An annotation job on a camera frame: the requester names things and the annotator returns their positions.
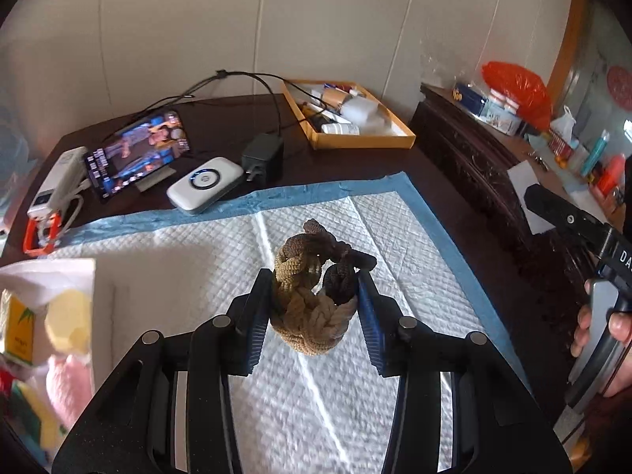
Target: white plastic bag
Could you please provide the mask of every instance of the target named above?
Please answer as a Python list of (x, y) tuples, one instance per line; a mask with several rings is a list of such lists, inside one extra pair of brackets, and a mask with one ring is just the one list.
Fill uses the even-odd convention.
[(571, 113), (571, 109), (569, 109), (566, 105), (564, 106), (564, 115), (558, 117), (551, 121), (551, 129), (557, 135), (559, 135), (563, 140), (570, 145), (571, 140), (573, 138), (573, 126), (577, 121), (573, 117)]

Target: dark wooden cabinet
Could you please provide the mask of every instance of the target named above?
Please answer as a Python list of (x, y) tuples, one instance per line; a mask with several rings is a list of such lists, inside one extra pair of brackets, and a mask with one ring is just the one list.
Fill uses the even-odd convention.
[(541, 294), (535, 310), (559, 338), (559, 347), (567, 348), (577, 310), (587, 302), (583, 285), (594, 274), (594, 259), (575, 237), (556, 230), (532, 235), (507, 175), (525, 157), (516, 154), (514, 145), (524, 143), (527, 151), (526, 142), (492, 132), (439, 92), (422, 91), (426, 99), (410, 122), (416, 146), (487, 217), (491, 231), (516, 260), (520, 276)]

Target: brown box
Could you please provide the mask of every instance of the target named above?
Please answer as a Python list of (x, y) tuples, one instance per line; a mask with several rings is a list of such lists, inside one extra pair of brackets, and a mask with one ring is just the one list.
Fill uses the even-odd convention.
[(291, 82), (299, 85), (322, 85), (324, 83), (330, 83), (338, 86), (351, 86), (352, 88), (362, 92), (370, 100), (378, 102), (381, 111), (390, 118), (393, 123), (393, 127), (396, 127), (401, 131), (401, 134), (393, 133), (389, 135), (333, 135), (317, 132), (309, 121), (304, 120), (305, 116), (298, 108), (298, 104), (292, 94), (290, 94), (290, 89), (286, 84), (283, 84), (283, 95), (288, 101), (288, 104), (290, 105), (290, 108), (292, 109), (292, 112), (294, 112), (296, 118), (301, 121), (301, 128), (312, 145), (312, 148), (315, 150), (333, 148), (405, 148), (409, 150), (413, 147), (416, 135), (410, 131), (408, 126), (406, 126), (399, 117), (383, 106), (383, 104), (381, 104), (373, 94), (361, 85), (354, 82), (331, 80), (291, 80)]

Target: smartphone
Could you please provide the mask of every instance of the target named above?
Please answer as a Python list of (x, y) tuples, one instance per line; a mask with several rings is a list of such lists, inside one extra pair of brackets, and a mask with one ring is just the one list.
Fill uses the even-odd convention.
[(105, 201), (189, 149), (180, 116), (163, 110), (119, 130), (83, 160), (94, 190)]

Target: red plastic bag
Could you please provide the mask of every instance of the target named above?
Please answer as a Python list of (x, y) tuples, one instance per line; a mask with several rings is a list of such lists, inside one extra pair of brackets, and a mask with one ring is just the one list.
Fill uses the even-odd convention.
[(485, 83), (520, 105), (517, 115), (540, 131), (551, 124), (551, 97), (538, 75), (507, 62), (488, 62), (481, 69)]

